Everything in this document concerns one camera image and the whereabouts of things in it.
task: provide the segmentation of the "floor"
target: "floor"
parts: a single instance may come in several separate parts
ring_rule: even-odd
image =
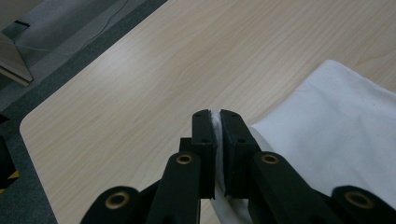
[[[56,223],[21,139],[21,120],[164,2],[45,0],[19,19],[29,28],[12,24],[3,31],[18,45],[35,80],[23,87],[0,76],[0,113],[10,118],[0,134],[21,173],[0,194],[0,223]]]

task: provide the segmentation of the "cable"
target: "cable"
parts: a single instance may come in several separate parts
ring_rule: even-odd
[[[48,52],[54,52],[63,56],[72,56],[74,54],[76,54],[77,52],[79,52],[80,50],[82,50],[88,43],[90,43],[91,41],[93,41],[97,36],[99,36],[108,26],[108,24],[110,23],[111,19],[113,19],[113,17],[115,15],[117,15],[124,7],[125,5],[128,3],[129,0],[125,0],[125,2],[122,4],[122,6],[115,12],[113,13],[106,21],[105,26],[94,36],[86,39],[82,45],[74,52],[72,53],[68,53],[68,54],[64,54],[64,53],[60,53],[55,51],[54,49],[36,49],[36,48],[32,48],[32,47],[28,47],[28,46],[24,46],[24,45],[19,45],[19,44],[14,44],[14,43],[9,43],[9,42],[5,42],[5,41],[0,41],[1,44],[6,44],[6,45],[13,45],[16,47],[20,47],[20,48],[24,48],[24,49],[32,49],[32,50],[37,50],[37,51],[48,51]]]

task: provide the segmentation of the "carpeted floor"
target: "carpeted floor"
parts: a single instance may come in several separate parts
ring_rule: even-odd
[[[10,120],[0,125],[0,134],[6,139],[8,149],[21,177],[3,194],[0,194],[0,223],[57,222],[21,139],[21,121],[30,111],[131,31],[165,1],[146,0],[70,57],[61,67],[40,80],[38,85],[1,111],[1,114]]]

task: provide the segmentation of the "white cloth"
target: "white cloth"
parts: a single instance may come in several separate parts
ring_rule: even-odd
[[[324,62],[250,130],[311,188],[356,186],[396,208],[396,94],[344,65]],[[231,223],[232,212],[217,215]]]

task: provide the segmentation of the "yellow stripe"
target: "yellow stripe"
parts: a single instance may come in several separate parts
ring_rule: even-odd
[[[18,171],[14,172],[14,174],[12,174],[11,176],[8,177],[8,179],[12,179],[12,178],[18,178],[20,177],[20,173]]]

